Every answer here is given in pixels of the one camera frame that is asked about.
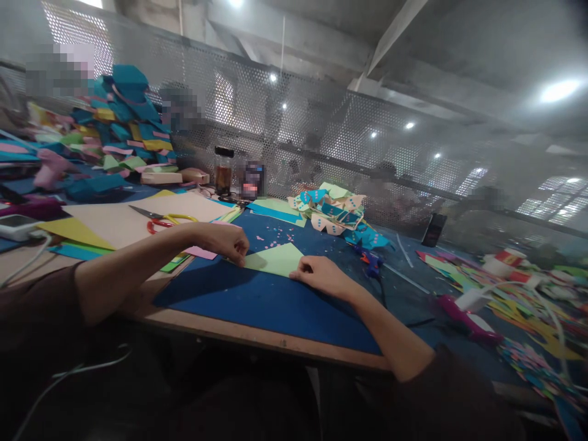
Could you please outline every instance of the ceiling light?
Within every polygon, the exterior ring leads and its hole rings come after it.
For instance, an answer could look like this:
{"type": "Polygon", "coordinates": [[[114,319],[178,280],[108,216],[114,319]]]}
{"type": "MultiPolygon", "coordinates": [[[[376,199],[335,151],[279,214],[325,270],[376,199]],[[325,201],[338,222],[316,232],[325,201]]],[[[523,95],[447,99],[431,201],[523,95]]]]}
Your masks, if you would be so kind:
{"type": "Polygon", "coordinates": [[[554,102],[572,95],[580,83],[578,81],[562,81],[561,83],[549,86],[541,94],[541,101],[554,102]]]}

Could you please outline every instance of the hand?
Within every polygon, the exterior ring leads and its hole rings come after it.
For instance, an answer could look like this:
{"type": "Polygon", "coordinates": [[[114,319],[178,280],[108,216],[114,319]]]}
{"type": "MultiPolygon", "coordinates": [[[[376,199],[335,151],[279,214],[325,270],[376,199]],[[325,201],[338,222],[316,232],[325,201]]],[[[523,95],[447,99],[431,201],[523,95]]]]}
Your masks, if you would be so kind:
{"type": "Polygon", "coordinates": [[[249,240],[242,228],[204,222],[198,222],[192,226],[196,231],[195,245],[207,251],[221,254],[237,266],[245,266],[244,258],[249,250],[249,240]]]}
{"type": "Polygon", "coordinates": [[[290,278],[346,302],[351,302],[357,295],[367,292],[327,257],[302,257],[298,269],[290,273],[290,278]]]}

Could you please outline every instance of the dark sleeve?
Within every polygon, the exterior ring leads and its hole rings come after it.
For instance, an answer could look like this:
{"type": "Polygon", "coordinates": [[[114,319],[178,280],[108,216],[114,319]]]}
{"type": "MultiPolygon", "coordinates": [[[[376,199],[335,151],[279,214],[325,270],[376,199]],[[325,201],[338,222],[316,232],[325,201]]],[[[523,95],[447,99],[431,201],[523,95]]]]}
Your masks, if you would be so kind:
{"type": "Polygon", "coordinates": [[[0,426],[0,439],[12,437],[52,374],[85,358],[78,265],[0,290],[0,420],[9,422],[0,426]]]}
{"type": "Polygon", "coordinates": [[[397,387],[395,407],[406,409],[415,439],[525,439],[522,423],[491,383],[444,345],[420,375],[397,387]]]}

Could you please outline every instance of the forearm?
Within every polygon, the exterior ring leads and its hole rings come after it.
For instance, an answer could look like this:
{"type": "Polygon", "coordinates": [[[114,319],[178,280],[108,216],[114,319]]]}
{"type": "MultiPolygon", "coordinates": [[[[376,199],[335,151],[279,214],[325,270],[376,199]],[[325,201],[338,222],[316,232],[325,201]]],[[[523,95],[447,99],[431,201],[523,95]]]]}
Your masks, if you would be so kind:
{"type": "Polygon", "coordinates": [[[185,225],[167,228],[76,269],[75,285],[87,325],[112,314],[128,294],[196,242],[198,227],[185,225]]]}
{"type": "Polygon", "coordinates": [[[364,288],[358,285],[354,291],[349,303],[378,343],[398,381],[407,382],[420,374],[435,358],[435,351],[364,288]]]}

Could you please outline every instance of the blue cutting mat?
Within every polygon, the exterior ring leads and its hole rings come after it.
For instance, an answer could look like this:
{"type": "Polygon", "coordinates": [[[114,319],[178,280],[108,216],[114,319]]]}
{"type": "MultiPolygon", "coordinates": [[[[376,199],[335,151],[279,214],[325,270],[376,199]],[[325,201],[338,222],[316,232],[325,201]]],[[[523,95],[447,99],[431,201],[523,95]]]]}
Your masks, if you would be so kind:
{"type": "MultiPolygon", "coordinates": [[[[250,253],[264,250],[273,241],[287,244],[286,234],[290,234],[294,245],[304,255],[326,255],[346,273],[345,268],[353,266],[358,271],[349,275],[362,282],[363,265],[359,256],[343,238],[320,233],[310,222],[300,228],[246,210],[234,224],[247,233],[250,253]]],[[[154,304],[381,354],[375,340],[348,304],[285,277],[238,268],[220,256],[214,260],[196,258],[157,296],[154,304]]]]}

